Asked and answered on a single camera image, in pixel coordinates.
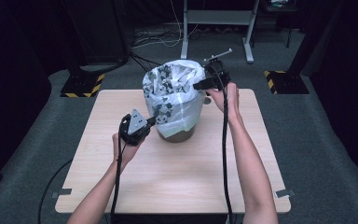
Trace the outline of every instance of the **yellow and black hazard tape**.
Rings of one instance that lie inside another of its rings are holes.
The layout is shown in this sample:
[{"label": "yellow and black hazard tape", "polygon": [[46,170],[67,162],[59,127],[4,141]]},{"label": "yellow and black hazard tape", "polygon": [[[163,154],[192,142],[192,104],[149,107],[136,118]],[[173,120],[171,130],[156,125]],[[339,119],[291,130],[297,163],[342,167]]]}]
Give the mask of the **yellow and black hazard tape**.
[{"label": "yellow and black hazard tape", "polygon": [[271,93],[278,94],[277,89],[275,87],[274,81],[272,80],[272,73],[286,73],[285,71],[264,71],[264,75],[266,76],[268,87],[271,90]]},{"label": "yellow and black hazard tape", "polygon": [[101,88],[103,79],[104,74],[98,76],[97,81],[95,82],[95,85],[90,92],[62,92],[61,97],[93,97],[97,95],[98,90]]}]

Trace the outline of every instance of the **metal stand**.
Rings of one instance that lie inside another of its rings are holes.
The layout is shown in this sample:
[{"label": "metal stand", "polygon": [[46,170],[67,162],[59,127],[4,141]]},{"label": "metal stand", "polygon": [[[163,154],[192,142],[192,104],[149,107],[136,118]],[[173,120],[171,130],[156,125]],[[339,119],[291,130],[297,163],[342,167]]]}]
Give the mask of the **metal stand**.
[{"label": "metal stand", "polygon": [[257,8],[259,0],[255,0],[255,5],[252,11],[227,11],[227,10],[188,10],[187,0],[184,0],[184,38],[182,45],[181,59],[187,58],[188,36],[187,25],[190,24],[228,24],[228,25],[247,25],[248,32],[246,37],[242,39],[243,47],[245,49],[247,63],[253,63],[254,57],[249,44],[252,31],[254,29],[255,17],[257,15]]}]

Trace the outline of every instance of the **person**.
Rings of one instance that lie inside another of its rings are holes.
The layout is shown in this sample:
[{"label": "person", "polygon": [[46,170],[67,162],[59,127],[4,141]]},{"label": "person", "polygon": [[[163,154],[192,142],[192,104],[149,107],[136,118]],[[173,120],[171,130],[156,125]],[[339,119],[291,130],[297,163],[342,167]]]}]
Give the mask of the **person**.
[{"label": "person", "polygon": [[[272,197],[272,189],[269,177],[261,158],[255,148],[252,138],[246,131],[239,109],[239,90],[237,85],[229,82],[226,87],[228,106],[228,127],[234,145],[238,175],[241,184],[243,200],[245,203],[245,215],[243,224],[278,223],[275,203]],[[224,111],[224,94],[221,91],[209,89],[207,92],[212,96],[217,107]],[[114,143],[114,159],[108,170],[83,199],[70,216],[68,223],[99,223],[108,200],[115,185],[118,155],[118,134],[112,136]],[[126,146],[123,152],[121,171],[134,158],[140,145]]]}]

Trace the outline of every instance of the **table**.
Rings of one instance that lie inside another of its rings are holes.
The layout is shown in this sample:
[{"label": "table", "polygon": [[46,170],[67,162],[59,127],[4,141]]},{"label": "table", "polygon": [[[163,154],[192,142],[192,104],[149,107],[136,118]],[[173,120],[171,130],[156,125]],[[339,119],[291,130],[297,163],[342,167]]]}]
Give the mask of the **table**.
[{"label": "table", "polygon": [[242,39],[242,42],[243,42],[243,47],[245,49],[245,56],[246,56],[247,63],[253,63],[254,57],[250,46],[250,39],[255,24],[258,2],[259,0],[255,0],[253,9],[247,11],[189,10],[187,8],[187,0],[184,0],[184,15],[183,15],[184,37],[182,43],[181,59],[187,58],[187,49],[188,49],[187,25],[189,23],[247,25],[248,32],[246,34],[246,37]]},{"label": "table", "polygon": [[[241,113],[266,167],[273,190],[285,189],[255,94],[240,90]],[[56,203],[72,213],[100,180],[113,158],[112,134],[136,108],[149,118],[142,90],[100,91]],[[227,213],[224,196],[221,135],[223,113],[214,102],[204,105],[194,135],[182,143],[161,139],[155,127],[121,175],[118,214]],[[228,190],[234,213],[244,213],[230,132],[227,132]],[[290,210],[288,198],[274,198],[277,212]],[[113,193],[105,212],[110,212]]]}]

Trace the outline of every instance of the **wooden table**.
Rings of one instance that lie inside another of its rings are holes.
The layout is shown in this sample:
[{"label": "wooden table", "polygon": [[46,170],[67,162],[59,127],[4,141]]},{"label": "wooden table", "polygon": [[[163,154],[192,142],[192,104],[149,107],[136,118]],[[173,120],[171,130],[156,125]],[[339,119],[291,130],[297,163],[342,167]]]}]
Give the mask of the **wooden table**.
[{"label": "wooden table", "polygon": [[[240,90],[241,113],[266,167],[272,189],[285,189],[255,94]],[[59,213],[72,213],[100,180],[113,158],[112,134],[121,119],[136,108],[146,119],[142,90],[100,91],[89,116],[63,189]],[[214,102],[204,105],[194,135],[182,143],[161,139],[155,127],[120,179],[118,214],[227,213],[222,165],[223,113]],[[232,139],[227,131],[228,190],[234,213],[244,213]],[[277,212],[291,208],[288,198],[275,198]],[[110,212],[113,193],[105,212]]]}]

